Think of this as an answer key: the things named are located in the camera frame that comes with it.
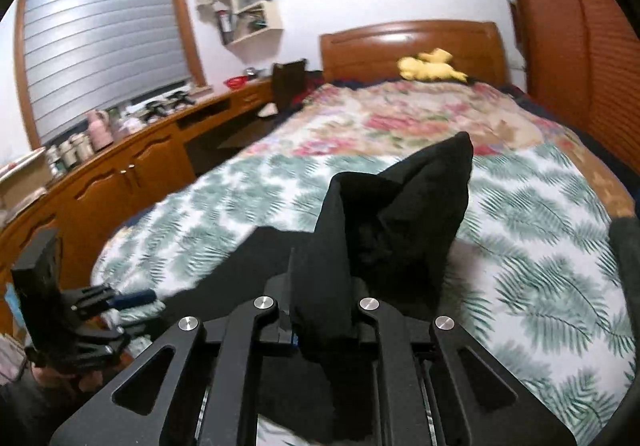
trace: bed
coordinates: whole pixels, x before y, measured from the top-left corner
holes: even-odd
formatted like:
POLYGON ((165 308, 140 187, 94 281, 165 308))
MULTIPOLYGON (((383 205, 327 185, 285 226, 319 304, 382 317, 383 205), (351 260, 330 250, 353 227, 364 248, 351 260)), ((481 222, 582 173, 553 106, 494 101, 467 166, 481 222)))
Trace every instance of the bed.
MULTIPOLYGON (((629 194, 570 130, 493 87, 506 81, 506 65, 492 23, 394 22, 320 43, 327 83, 305 108, 120 230, 92 282, 152 287, 161 299, 191 288, 257 226, 312 232, 335 173, 377 173, 465 130, 474 144, 470 202, 440 311, 588 444, 635 375, 635 339, 607 241, 610 219, 633 213, 629 194), (436 47, 477 80, 398 80, 399 57, 436 47)), ((306 444, 264 419, 258 426, 258 442, 306 444)))

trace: silver bolt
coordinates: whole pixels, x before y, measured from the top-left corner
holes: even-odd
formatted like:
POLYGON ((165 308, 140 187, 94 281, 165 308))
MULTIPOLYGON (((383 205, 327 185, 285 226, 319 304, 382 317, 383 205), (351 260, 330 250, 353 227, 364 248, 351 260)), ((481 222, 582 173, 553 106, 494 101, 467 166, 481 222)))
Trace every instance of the silver bolt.
POLYGON ((375 298, 363 298, 360 300, 360 307, 362 307, 365 311, 375 311, 378 307, 380 307, 380 302, 375 298))
POLYGON ((268 309, 273 305, 273 298, 271 296, 258 296, 254 300, 254 307, 257 309, 268 309))
POLYGON ((455 325, 453 318, 449 316, 438 316, 436 318, 436 327, 443 331, 450 331, 455 325))
POLYGON ((181 331, 192 331, 198 326, 198 319, 193 316, 185 316, 178 323, 181 331))

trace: stuffed animal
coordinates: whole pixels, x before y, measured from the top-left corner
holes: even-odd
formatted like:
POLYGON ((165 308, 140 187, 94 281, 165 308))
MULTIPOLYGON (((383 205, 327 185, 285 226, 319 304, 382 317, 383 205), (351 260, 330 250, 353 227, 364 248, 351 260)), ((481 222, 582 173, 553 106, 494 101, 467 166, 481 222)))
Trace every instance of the stuffed animal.
POLYGON ((452 55, 443 49, 431 53, 421 52, 417 58, 405 57, 398 60, 400 76, 405 80, 447 80, 453 78, 466 83, 466 74, 456 71, 447 62, 452 55))

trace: pink kettle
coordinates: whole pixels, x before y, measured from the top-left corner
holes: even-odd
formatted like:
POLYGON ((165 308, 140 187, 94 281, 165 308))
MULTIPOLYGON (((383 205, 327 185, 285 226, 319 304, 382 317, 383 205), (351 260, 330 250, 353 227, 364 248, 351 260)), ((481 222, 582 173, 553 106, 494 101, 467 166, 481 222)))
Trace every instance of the pink kettle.
POLYGON ((97 152, 110 145, 113 137, 109 131, 109 115, 104 110, 89 110, 86 118, 89 121, 89 138, 94 150, 97 152))

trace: gray roller blind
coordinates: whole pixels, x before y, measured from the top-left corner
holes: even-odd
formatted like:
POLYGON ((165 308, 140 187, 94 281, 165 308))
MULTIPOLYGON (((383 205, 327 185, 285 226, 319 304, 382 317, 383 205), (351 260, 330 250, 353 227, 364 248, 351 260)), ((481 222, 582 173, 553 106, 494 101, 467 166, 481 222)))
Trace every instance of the gray roller blind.
POLYGON ((24 52, 43 143, 190 77, 172 0, 26 0, 24 52))

